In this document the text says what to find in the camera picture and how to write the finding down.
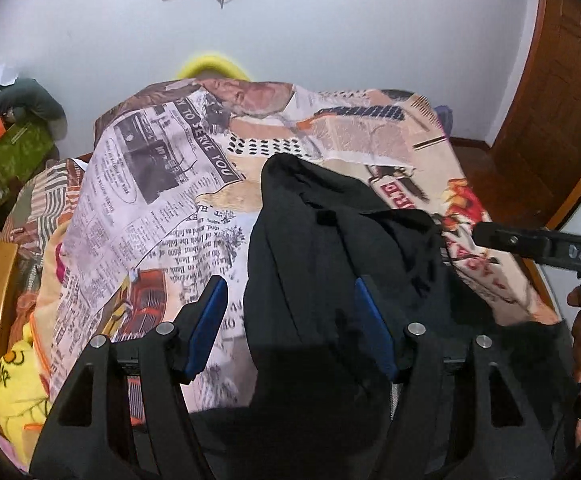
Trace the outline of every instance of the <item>green bag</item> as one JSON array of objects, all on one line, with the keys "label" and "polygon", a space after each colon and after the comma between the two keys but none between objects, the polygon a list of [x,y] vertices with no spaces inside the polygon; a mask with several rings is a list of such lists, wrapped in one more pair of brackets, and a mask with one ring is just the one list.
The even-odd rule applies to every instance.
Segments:
[{"label": "green bag", "polygon": [[48,128],[39,120],[8,129],[0,139],[0,206],[11,197],[11,189],[19,190],[28,182],[52,147]]}]

